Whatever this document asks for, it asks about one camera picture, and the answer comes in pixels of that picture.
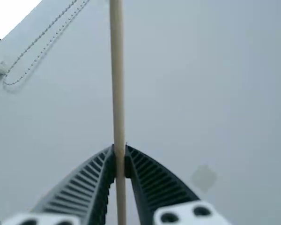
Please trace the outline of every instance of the screw hole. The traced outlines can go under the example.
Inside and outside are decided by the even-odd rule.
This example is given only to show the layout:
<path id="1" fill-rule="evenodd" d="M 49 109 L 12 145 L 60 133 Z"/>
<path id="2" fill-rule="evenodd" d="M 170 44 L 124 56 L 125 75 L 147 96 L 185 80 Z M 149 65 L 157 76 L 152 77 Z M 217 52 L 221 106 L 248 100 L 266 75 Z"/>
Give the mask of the screw hole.
<path id="1" fill-rule="evenodd" d="M 178 220 L 178 217 L 172 212 L 163 213 L 161 216 L 161 221 L 163 223 L 175 223 Z"/>
<path id="2" fill-rule="evenodd" d="M 37 225 L 37 221 L 35 219 L 29 219 L 21 223 L 21 225 Z"/>
<path id="3" fill-rule="evenodd" d="M 56 225 L 72 225 L 72 222 L 70 222 L 70 221 L 61 221 L 61 222 L 59 222 Z"/>
<path id="4" fill-rule="evenodd" d="M 196 207 L 193 212 L 197 217 L 207 217 L 211 215 L 210 210 L 204 206 Z"/>

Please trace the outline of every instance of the tape mark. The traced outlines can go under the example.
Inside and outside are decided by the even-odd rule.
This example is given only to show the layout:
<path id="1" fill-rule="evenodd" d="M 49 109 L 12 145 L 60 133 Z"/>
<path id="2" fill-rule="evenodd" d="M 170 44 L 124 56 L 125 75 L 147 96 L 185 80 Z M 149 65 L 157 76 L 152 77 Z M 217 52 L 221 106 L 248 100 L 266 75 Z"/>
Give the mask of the tape mark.
<path id="1" fill-rule="evenodd" d="M 207 192 L 216 182 L 217 174 L 208 165 L 200 165 L 191 177 L 191 182 L 202 192 Z"/>

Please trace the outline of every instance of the white ceiling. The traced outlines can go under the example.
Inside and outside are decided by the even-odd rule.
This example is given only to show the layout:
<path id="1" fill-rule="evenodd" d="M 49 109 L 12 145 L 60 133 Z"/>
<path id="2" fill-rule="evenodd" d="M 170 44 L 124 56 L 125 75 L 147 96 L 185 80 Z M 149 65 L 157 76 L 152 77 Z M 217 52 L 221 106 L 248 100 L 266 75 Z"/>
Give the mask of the white ceiling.
<path id="1" fill-rule="evenodd" d="M 41 0 L 0 0 L 0 38 L 4 38 Z"/>
<path id="2" fill-rule="evenodd" d="M 0 42 L 0 58 L 11 65 L 69 3 L 43 0 Z M 108 12 L 90 1 L 28 79 L 0 81 L 0 220 L 112 144 Z M 234 224 L 281 224 L 281 0 L 126 0 L 124 12 L 128 144 Z M 198 168 L 215 174 L 208 190 L 192 182 Z M 127 185 L 128 224 L 137 224 Z M 107 224 L 115 205 L 113 186 Z"/>

